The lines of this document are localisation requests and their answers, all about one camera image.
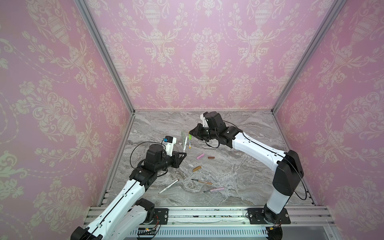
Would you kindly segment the white marker bright green cap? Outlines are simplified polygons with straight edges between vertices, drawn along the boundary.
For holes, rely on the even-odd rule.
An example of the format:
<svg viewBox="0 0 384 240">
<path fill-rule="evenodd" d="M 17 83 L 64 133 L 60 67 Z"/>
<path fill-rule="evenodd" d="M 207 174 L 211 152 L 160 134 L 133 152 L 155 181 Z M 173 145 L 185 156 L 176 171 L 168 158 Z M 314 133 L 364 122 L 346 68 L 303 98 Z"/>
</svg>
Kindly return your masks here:
<svg viewBox="0 0 384 240">
<path fill-rule="evenodd" d="M 171 184 L 169 184 L 167 187 L 165 187 L 163 190 L 161 190 L 159 192 L 159 194 L 162 194 L 163 192 L 165 192 L 166 190 L 168 190 L 170 187 L 172 187 L 174 184 L 176 184 L 177 182 L 179 182 L 179 180 L 175 180 L 173 181 Z"/>
</svg>

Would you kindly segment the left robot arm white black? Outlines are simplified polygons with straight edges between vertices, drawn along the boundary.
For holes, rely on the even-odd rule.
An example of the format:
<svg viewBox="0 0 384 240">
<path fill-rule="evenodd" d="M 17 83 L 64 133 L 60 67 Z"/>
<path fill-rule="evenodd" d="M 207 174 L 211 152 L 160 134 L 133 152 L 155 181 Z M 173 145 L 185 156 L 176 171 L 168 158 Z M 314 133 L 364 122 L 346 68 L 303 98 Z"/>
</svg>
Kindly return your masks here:
<svg viewBox="0 0 384 240">
<path fill-rule="evenodd" d="M 77 227 L 71 240 L 123 240 L 143 223 L 159 222 L 155 205 L 142 196 L 158 172 L 179 168 L 187 154 L 173 151 L 173 144 L 152 144 L 146 157 L 132 171 L 120 193 L 86 228 Z"/>
</svg>

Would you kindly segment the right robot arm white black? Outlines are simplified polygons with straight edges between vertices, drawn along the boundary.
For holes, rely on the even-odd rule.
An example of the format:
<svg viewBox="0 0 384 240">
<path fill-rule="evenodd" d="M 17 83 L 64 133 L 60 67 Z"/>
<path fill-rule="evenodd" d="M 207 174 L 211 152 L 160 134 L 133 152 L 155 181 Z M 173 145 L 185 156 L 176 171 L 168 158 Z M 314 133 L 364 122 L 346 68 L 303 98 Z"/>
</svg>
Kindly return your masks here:
<svg viewBox="0 0 384 240">
<path fill-rule="evenodd" d="M 293 150 L 284 152 L 263 144 L 233 124 L 227 126 L 217 112 L 205 112 L 200 118 L 202 122 L 189 131 L 191 136 L 205 143 L 217 140 L 219 146 L 248 154 L 274 172 L 274 190 L 264 206 L 263 214 L 267 222 L 279 223 L 280 214 L 303 181 L 304 171 L 299 155 Z"/>
</svg>

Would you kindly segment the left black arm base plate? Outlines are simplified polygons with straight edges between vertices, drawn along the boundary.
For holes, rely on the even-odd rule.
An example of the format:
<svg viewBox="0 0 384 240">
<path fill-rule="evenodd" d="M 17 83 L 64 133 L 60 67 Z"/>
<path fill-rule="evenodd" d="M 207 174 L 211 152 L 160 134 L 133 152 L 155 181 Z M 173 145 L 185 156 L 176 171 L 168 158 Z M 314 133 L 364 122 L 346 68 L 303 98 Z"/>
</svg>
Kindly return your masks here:
<svg viewBox="0 0 384 240">
<path fill-rule="evenodd" d="M 169 216 L 169 209 L 168 208 L 155 208 L 153 210 L 150 210 L 149 212 L 146 211 L 146 218 L 141 225 L 167 225 L 168 224 L 168 216 Z"/>
</svg>

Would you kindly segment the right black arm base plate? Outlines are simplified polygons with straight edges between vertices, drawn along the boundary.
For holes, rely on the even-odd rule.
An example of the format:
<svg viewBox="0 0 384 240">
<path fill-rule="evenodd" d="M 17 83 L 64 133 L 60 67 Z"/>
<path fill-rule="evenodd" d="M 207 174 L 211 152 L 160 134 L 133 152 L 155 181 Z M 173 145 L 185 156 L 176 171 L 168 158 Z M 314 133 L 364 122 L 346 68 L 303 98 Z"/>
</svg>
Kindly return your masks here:
<svg viewBox="0 0 384 240">
<path fill-rule="evenodd" d="M 283 208 L 279 214 L 264 208 L 248 208 L 246 218 L 251 225 L 289 225 L 291 220 L 288 211 Z"/>
</svg>

